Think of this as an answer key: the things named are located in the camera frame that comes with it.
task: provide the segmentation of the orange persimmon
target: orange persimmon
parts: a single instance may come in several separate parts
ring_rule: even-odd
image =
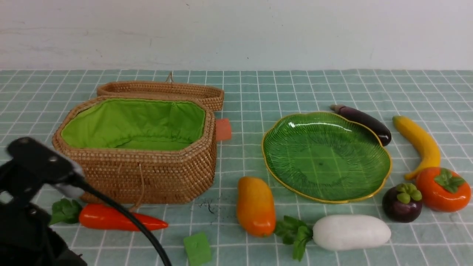
[[[238,181],[236,217],[241,227],[255,237],[270,236],[276,227],[271,189],[262,179],[242,177]]]
[[[438,212],[453,213],[470,202],[470,185],[457,173],[442,167],[429,167],[419,172],[415,180],[422,193],[422,202]]]

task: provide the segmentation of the orange block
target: orange block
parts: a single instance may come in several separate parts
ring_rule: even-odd
[[[232,127],[228,118],[215,120],[215,126],[217,129],[217,135],[215,137],[218,142],[227,141],[232,138]]]

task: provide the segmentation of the persimmon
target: persimmon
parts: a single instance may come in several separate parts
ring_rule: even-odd
[[[422,193],[422,202],[438,212],[453,213],[470,202],[470,185],[457,173],[442,167],[429,167],[420,171],[415,180]]]

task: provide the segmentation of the eggplant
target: eggplant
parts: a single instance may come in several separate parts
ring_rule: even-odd
[[[376,118],[345,105],[331,105],[330,109],[350,121],[371,129],[378,136],[383,146],[387,146],[391,142],[391,131]]]
[[[422,211],[422,194],[411,183],[390,188],[383,196],[383,211],[395,222],[412,222]]]

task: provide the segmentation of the white wall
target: white wall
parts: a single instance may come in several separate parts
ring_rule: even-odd
[[[472,0],[0,0],[0,69],[473,69]]]

